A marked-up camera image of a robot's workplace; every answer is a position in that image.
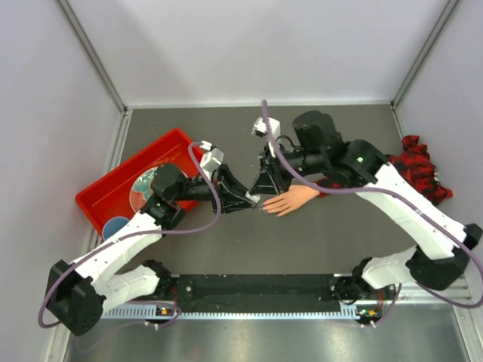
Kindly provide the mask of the clear nail polish bottle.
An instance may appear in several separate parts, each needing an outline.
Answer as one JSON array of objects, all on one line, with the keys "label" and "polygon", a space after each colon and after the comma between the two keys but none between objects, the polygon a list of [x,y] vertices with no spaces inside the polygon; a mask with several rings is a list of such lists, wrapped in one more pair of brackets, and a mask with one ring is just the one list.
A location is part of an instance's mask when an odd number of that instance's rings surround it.
[{"label": "clear nail polish bottle", "polygon": [[260,201],[259,195],[252,195],[250,192],[246,192],[245,196],[250,199],[253,203],[258,204]]}]

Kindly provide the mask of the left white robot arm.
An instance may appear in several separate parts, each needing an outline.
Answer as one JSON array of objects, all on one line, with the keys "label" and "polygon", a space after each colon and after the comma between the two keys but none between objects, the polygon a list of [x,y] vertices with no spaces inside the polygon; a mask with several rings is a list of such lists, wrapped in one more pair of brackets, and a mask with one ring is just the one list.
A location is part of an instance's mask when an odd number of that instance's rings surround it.
[{"label": "left white robot arm", "polygon": [[72,262],[60,260],[51,267],[41,309],[52,313],[73,335],[84,335],[103,313],[132,299],[149,294],[163,299],[170,293],[166,271],[154,262],[122,275],[118,270],[165,235],[182,233],[177,228],[186,214],[181,201],[209,201],[219,216],[255,208],[260,200],[226,164],[193,178],[175,164],[163,164],[151,189],[140,211],[103,244]]}]

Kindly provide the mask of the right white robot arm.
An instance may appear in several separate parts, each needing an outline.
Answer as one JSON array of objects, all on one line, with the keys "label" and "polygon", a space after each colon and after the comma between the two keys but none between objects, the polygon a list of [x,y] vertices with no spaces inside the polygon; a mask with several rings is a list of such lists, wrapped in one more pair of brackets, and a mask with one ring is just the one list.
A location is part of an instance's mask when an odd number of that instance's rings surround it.
[{"label": "right white robot arm", "polygon": [[406,251],[363,259],[333,294],[341,300],[372,297],[393,284],[414,282],[433,295],[446,290],[469,264],[469,251],[482,235],[476,224],[464,225],[442,213],[418,192],[387,155],[365,140],[346,142],[331,116],[309,111],[293,121],[299,143],[281,145],[280,124],[261,117],[255,136],[266,138],[254,194],[267,194],[263,207],[279,216],[323,194],[354,194],[384,212],[414,240]]}]

